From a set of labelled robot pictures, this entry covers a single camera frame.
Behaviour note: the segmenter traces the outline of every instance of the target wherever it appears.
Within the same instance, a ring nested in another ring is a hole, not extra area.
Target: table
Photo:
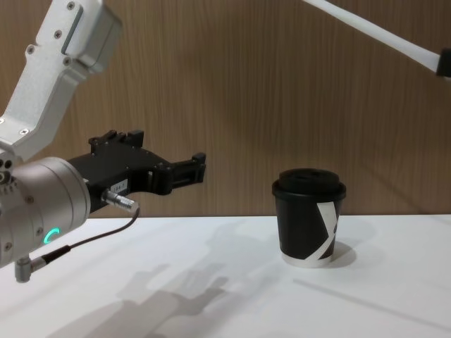
[[[88,220],[36,254],[124,222]],[[451,216],[341,217],[337,241],[307,270],[280,257],[272,217],[143,218],[27,284],[0,270],[0,335],[451,337]]]

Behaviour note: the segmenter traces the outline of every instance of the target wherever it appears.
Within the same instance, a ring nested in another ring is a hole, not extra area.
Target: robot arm
[[[31,261],[30,252],[90,213],[113,205],[137,217],[128,194],[165,195],[204,179],[204,154],[170,163],[142,148],[139,130],[92,138],[90,153],[70,161],[16,165],[52,142],[76,87],[105,69],[120,33],[120,20],[101,0],[53,0],[36,44],[26,48],[25,69],[0,118],[0,268],[16,262],[18,282],[63,254]]]
[[[120,33],[120,20],[101,0],[51,3],[0,120],[4,163],[26,161],[52,142],[76,87],[105,69]]]

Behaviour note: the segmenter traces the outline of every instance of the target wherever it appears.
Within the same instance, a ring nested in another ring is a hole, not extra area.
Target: wooden wall
[[[332,2],[431,51],[451,46],[449,0]],[[429,70],[300,0],[107,3],[121,45],[38,157],[138,128],[169,160],[207,152],[206,182],[139,195],[145,215],[273,214],[272,181],[307,166],[341,176],[346,214],[451,212],[451,84]],[[0,0],[0,110],[49,4]]]

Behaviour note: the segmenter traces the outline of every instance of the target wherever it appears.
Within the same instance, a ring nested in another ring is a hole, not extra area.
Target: black cable
[[[71,248],[71,249],[74,249],[74,248],[76,248],[77,246],[80,246],[80,245],[83,245],[83,244],[86,244],[86,243],[89,243],[89,242],[93,242],[93,241],[95,241],[95,240],[97,240],[97,239],[101,239],[101,238],[110,236],[110,235],[112,235],[112,234],[117,234],[118,232],[121,232],[121,231],[123,231],[123,230],[126,230],[126,229],[128,229],[129,227],[131,227],[131,226],[133,225],[133,223],[136,221],[136,219],[137,219],[139,216],[140,216],[140,208],[138,208],[138,209],[136,210],[136,212],[135,212],[135,214],[133,215],[133,218],[130,220],[130,222],[128,222],[128,223],[127,223],[126,225],[124,225],[123,227],[120,227],[120,228],[118,228],[118,229],[116,229],[116,230],[113,230],[113,231],[110,231],[110,232],[105,232],[104,234],[98,234],[97,236],[94,236],[94,237],[91,237],[91,238],[88,238],[88,239],[84,239],[84,240],[82,240],[82,241],[80,241],[80,242],[78,242],[78,243],[75,243],[75,244],[71,245],[70,248]]]
[[[41,258],[44,259],[46,264],[49,264],[50,262],[55,261],[57,258],[60,258],[60,257],[62,257],[64,255],[66,255],[70,250],[72,250],[72,249],[74,249],[74,248],[76,248],[76,247],[78,247],[80,245],[83,245],[83,244],[86,244],[86,243],[90,243],[90,242],[93,242],[93,241],[95,241],[97,239],[101,239],[101,238],[104,238],[104,237],[107,237],[107,236],[111,236],[112,234],[117,234],[118,232],[121,232],[123,230],[128,229],[129,227],[131,227],[133,225],[133,223],[136,221],[136,219],[138,219],[139,216],[140,216],[140,208],[138,208],[136,210],[136,212],[135,212],[134,216],[132,217],[132,219],[130,220],[130,222],[128,222],[123,227],[119,227],[116,230],[112,230],[110,232],[105,232],[103,234],[98,234],[97,236],[93,236],[93,237],[84,239],[84,240],[82,240],[82,241],[80,241],[78,243],[75,243],[73,245],[62,246],[61,248],[59,248],[59,249],[57,249],[55,251],[52,251],[52,252],[50,252],[48,254],[45,254],[45,255],[42,255]]]

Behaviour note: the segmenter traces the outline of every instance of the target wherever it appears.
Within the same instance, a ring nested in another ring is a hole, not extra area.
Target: black lid
[[[283,199],[308,199],[317,203],[337,201],[346,196],[346,187],[337,174],[319,169],[294,169],[280,174],[273,194]]]

